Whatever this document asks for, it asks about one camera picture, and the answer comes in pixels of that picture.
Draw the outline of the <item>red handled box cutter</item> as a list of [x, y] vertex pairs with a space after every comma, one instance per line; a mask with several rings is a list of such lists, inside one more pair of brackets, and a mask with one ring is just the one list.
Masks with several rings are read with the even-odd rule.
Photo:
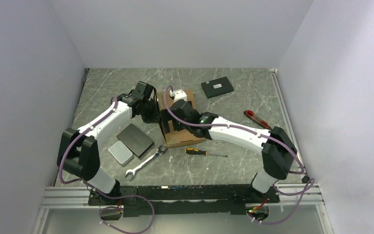
[[258, 117], [253, 111], [251, 110], [245, 110], [243, 114], [252, 120], [254, 123], [258, 124], [260, 127], [268, 130], [272, 130], [272, 127], [264, 120], [262, 120], [260, 117]]

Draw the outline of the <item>brown cardboard express box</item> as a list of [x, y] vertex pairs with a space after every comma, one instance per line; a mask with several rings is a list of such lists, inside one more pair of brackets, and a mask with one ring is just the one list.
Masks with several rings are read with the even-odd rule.
[[[157, 94], [158, 106], [160, 110], [166, 109], [164, 104], [164, 91], [159, 91]], [[170, 133], [164, 133], [164, 128], [159, 120], [159, 126], [164, 138], [164, 145], [167, 148], [184, 147], [193, 144], [199, 144], [204, 142], [205, 138], [198, 138], [191, 134], [188, 130], [172, 131]]]

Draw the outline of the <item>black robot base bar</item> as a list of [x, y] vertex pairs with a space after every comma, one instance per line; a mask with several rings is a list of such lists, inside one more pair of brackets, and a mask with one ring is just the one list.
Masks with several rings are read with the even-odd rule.
[[89, 206], [123, 206], [124, 217], [156, 215], [229, 213], [244, 215], [246, 209], [262, 203], [279, 203], [273, 188], [265, 194], [253, 190], [248, 184], [121, 186], [117, 199], [91, 191]]

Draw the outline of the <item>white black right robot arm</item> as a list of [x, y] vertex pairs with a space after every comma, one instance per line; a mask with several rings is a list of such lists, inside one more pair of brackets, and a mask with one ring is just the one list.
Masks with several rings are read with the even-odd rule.
[[252, 179], [249, 197], [261, 202], [269, 189], [279, 180], [287, 178], [297, 158], [297, 150], [284, 129], [251, 128], [229, 121], [219, 115], [199, 113], [184, 100], [178, 100], [165, 108], [172, 119], [195, 137], [221, 140], [261, 153], [263, 169]]

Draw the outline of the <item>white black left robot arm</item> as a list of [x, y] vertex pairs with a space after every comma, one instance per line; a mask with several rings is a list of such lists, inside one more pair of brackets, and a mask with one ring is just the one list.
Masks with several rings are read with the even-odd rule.
[[159, 119], [157, 90], [139, 81], [128, 94], [111, 98], [110, 106], [95, 119], [78, 129], [67, 128], [61, 135], [56, 164], [62, 184], [81, 181], [101, 194], [109, 205], [120, 199], [120, 182], [100, 166], [101, 146], [118, 127], [141, 116], [145, 123]]

